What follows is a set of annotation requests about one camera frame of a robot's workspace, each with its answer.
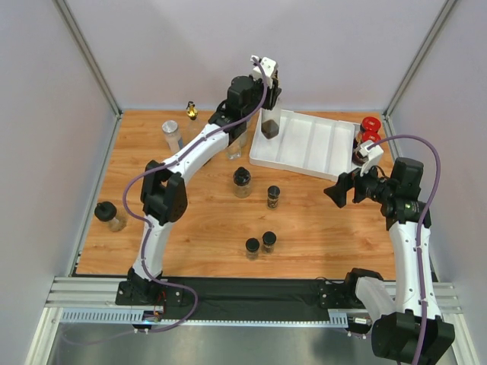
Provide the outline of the oil bottle dark sauce front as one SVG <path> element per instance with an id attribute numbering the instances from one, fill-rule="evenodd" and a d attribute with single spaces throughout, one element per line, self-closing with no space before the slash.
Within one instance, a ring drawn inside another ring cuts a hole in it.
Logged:
<path id="1" fill-rule="evenodd" d="M 282 106 L 280 97 L 272 109 L 262 109 L 261 132 L 270 140 L 279 134 Z"/>

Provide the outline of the clear oil bottle gold spout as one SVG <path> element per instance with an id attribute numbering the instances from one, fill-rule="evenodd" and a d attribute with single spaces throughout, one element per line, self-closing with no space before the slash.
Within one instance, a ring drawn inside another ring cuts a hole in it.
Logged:
<path id="1" fill-rule="evenodd" d="M 242 147 L 240 144 L 240 139 L 235 140 L 226 148 L 226 156 L 229 160 L 236 160 L 241 158 Z"/>

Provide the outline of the oil bottle dark sauce back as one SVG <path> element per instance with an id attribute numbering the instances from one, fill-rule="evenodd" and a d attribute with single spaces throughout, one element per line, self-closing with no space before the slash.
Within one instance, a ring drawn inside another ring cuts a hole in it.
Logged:
<path id="1" fill-rule="evenodd" d="M 191 142 L 196 138 L 204 128 L 203 121 L 199 118 L 199 112 L 196 109 L 196 105 L 193 101 L 189 101 L 186 106 L 186 115 L 188 121 L 188 142 Z"/>

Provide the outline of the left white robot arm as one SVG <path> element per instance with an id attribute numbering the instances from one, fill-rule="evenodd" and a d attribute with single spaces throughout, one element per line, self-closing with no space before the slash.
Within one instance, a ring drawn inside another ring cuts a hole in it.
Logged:
<path id="1" fill-rule="evenodd" d="M 174 156 L 150 161 L 143 174 L 141 202 L 144 223 L 141 247 L 126 280 L 119 283 L 116 304 L 160 305 L 163 254 L 174 224 L 188 206 L 186 187 L 216 154 L 238 144 L 247 123 L 260 109 L 273 110 L 282 89 L 277 75 L 238 76 L 231 81 L 202 131 Z"/>

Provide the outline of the red lid sauce jar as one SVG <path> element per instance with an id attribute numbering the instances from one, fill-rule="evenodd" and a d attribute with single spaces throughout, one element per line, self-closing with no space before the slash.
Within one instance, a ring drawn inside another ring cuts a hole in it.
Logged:
<path id="1" fill-rule="evenodd" d="M 367 151 L 367 148 L 381 140 L 380 135 L 377 132 L 361 132 L 359 133 L 353 144 L 353 151 L 352 151 L 352 162 L 357 166 L 362 166 L 369 160 L 370 153 Z"/>
<path id="2" fill-rule="evenodd" d="M 359 127 L 359 132 L 356 136 L 356 141 L 364 142 L 369 140 L 380 140 L 379 131 L 381 126 L 381 121 L 373 116 L 363 118 Z"/>

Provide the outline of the oil bottle dark sauce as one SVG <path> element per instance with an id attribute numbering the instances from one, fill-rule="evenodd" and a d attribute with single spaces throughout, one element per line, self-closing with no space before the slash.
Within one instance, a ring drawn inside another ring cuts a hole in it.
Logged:
<path id="1" fill-rule="evenodd" d="M 196 138 L 204 128 L 203 121 L 199 118 L 199 112 L 196 109 L 196 105 L 193 101 L 189 101 L 186 106 L 186 115 L 188 121 L 188 142 L 191 142 Z"/>
<path id="2" fill-rule="evenodd" d="M 272 109 L 262 109 L 261 132 L 270 140 L 279 134 L 282 106 L 280 97 Z"/>

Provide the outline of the silver lid jar white beads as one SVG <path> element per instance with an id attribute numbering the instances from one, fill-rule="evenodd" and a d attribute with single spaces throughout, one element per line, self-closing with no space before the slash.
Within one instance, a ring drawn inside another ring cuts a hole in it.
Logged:
<path id="1" fill-rule="evenodd" d="M 180 133 L 180 127 L 174 120 L 167 120 L 161 126 L 165 140 L 170 151 L 176 154 L 184 147 L 183 138 Z"/>

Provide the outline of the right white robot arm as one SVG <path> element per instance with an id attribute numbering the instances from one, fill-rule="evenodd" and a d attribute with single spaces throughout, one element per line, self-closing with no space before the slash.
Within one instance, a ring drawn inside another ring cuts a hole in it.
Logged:
<path id="1" fill-rule="evenodd" d="M 369 198 L 381 206 L 393 244 L 396 294 L 387 293 L 377 272 L 354 268 L 342 296 L 350 307 L 364 305 L 368 311 L 374 355 L 409 364 L 436 364 L 455 339 L 454 326 L 442 319 L 434 295 L 428 257 L 431 217 L 419 201 L 423 170 L 423 163 L 400 157 L 390 176 L 380 176 L 377 167 L 366 173 L 355 169 L 341 173 L 324 190 L 340 208 L 348 190 L 353 190 L 355 203 Z"/>

